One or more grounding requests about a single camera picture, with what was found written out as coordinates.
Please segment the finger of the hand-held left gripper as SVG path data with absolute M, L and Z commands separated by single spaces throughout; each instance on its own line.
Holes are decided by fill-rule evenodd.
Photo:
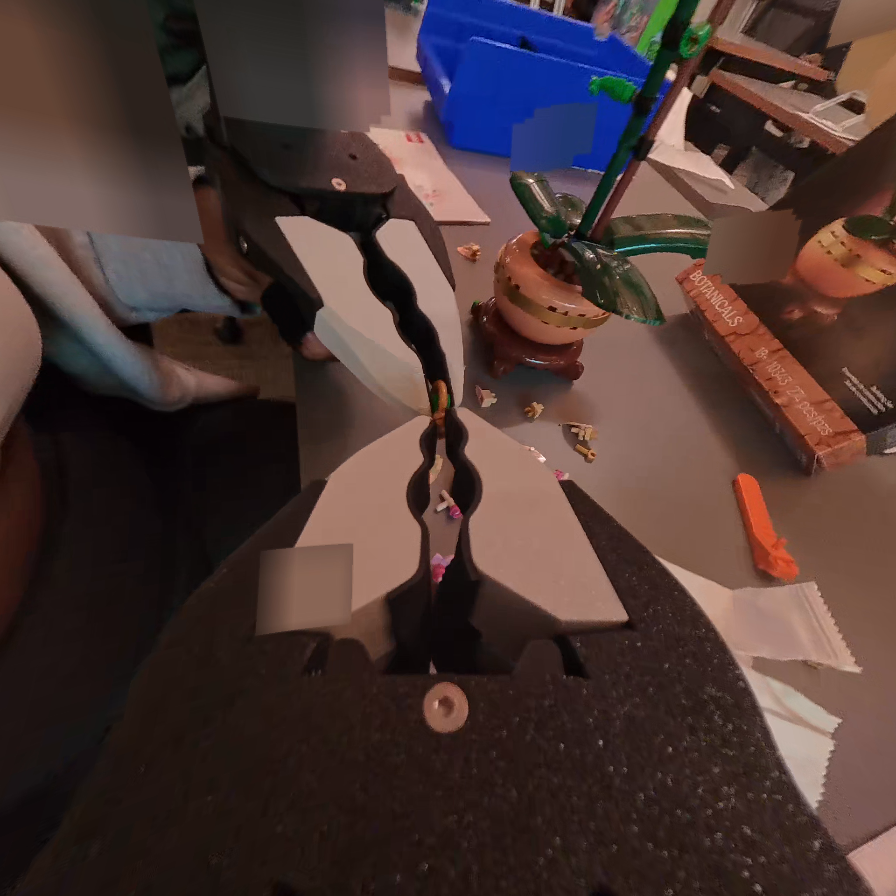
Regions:
M 429 367 L 442 362 L 439 375 L 428 373 L 433 382 L 442 379 L 450 387 L 452 405 L 460 407 L 464 397 L 466 363 L 462 317 L 454 287 L 435 258 L 416 222 L 391 218 L 376 231 L 380 248 L 409 278 L 415 302 L 434 330 L 438 349 L 425 349 Z
M 276 221 L 321 299 L 318 339 L 379 398 L 428 414 L 427 374 L 439 375 L 439 361 L 429 367 L 424 350 L 438 341 L 409 278 L 375 239 L 383 224 L 362 252 L 352 236 L 312 218 Z

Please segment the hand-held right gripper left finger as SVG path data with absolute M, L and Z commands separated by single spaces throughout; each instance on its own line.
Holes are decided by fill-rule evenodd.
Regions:
M 296 544 L 260 561 L 255 635 L 359 642 L 375 666 L 430 675 L 427 509 L 433 420 L 416 417 L 334 470 Z

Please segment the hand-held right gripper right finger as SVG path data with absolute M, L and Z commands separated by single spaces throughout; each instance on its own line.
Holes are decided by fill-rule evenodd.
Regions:
M 532 643 L 626 626 L 554 472 L 469 409 L 446 415 L 444 435 L 462 519 L 435 591 L 435 669 L 508 673 Z

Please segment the grey desk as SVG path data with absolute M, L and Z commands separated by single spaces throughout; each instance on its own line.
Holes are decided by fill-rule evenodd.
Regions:
M 488 420 L 538 448 L 652 553 L 727 588 L 759 587 L 732 481 L 754 475 L 776 530 L 815 581 L 861 674 L 756 667 L 841 718 L 818 814 L 845 852 L 894 826 L 894 459 L 805 476 L 705 342 L 675 281 L 688 260 L 637 264 L 662 327 L 612 320 L 588 337 L 579 381 L 517 371 L 496 382 L 465 331 L 466 387 Z

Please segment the person's left hand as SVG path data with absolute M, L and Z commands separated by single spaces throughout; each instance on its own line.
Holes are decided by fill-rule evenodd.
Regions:
M 258 270 L 242 252 L 226 222 L 218 193 L 204 174 L 193 183 L 203 240 L 199 248 L 216 284 L 239 303 L 262 308 L 279 336 L 312 362 L 335 361 L 284 285 Z

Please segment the white instruction booklet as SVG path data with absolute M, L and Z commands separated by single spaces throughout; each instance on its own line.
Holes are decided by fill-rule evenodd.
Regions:
M 440 225 L 488 225 L 481 209 L 423 132 L 371 127 L 370 139 Z

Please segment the toy brick potted plant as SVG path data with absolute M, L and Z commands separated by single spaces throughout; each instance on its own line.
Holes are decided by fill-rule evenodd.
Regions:
M 511 165 L 511 189 L 534 228 L 502 246 L 493 297 L 471 307 L 491 347 L 493 377 L 523 364 L 578 379 L 584 338 L 612 317 L 654 327 L 666 321 L 634 257 L 705 257 L 711 224 L 703 218 L 615 214 L 712 36 L 710 22 L 693 22 L 696 7 L 676 3 L 642 85 L 617 75 L 590 79 L 591 96 L 627 106 L 630 115 L 588 203 L 557 193 L 547 165 Z

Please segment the blue plastic storage bin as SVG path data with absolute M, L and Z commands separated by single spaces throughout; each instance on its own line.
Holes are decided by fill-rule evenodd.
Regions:
M 505 1 L 430 1 L 417 60 L 445 137 L 456 149 L 508 158 L 513 128 L 540 108 L 596 107 L 590 152 L 571 166 L 602 171 L 631 107 L 593 96 L 593 77 L 641 87 L 651 63 L 616 35 L 588 23 Z

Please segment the orange brick separator tool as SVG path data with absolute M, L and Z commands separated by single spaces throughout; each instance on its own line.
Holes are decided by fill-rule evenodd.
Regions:
M 795 581 L 800 575 L 798 564 L 774 528 L 757 479 L 740 473 L 733 489 L 756 569 L 778 581 Z

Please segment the white plastic bag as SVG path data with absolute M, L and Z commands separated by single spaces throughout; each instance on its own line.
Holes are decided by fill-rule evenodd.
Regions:
M 721 631 L 732 650 L 749 657 L 862 672 L 812 581 L 733 591 Z
M 842 720 L 785 683 L 752 668 L 741 671 L 790 775 L 806 802 L 817 810 Z

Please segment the white zip bags pile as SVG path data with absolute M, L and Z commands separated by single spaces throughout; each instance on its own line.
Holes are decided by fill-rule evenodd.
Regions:
M 686 112 L 692 99 L 689 89 L 682 89 L 658 129 L 647 162 L 705 218 L 766 210 L 759 197 L 734 182 L 710 156 L 686 143 Z

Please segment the dark product box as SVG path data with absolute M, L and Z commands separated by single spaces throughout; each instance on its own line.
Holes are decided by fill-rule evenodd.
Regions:
M 702 334 L 812 474 L 895 446 L 895 119 L 770 210 L 793 213 L 788 273 L 728 285 L 678 275 Z

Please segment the wooden office table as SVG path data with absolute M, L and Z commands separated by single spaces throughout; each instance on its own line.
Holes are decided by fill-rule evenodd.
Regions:
M 709 40 L 707 50 L 717 51 L 751 63 L 764 65 L 778 72 L 790 73 L 799 78 L 816 82 L 829 82 L 835 78 L 831 71 L 818 63 L 790 56 L 745 36 L 732 39 L 717 33 Z
M 834 154 L 847 151 L 872 130 L 866 114 L 866 97 L 861 91 L 822 98 L 808 91 L 718 69 L 710 73 L 708 82 L 752 106 L 777 126 Z

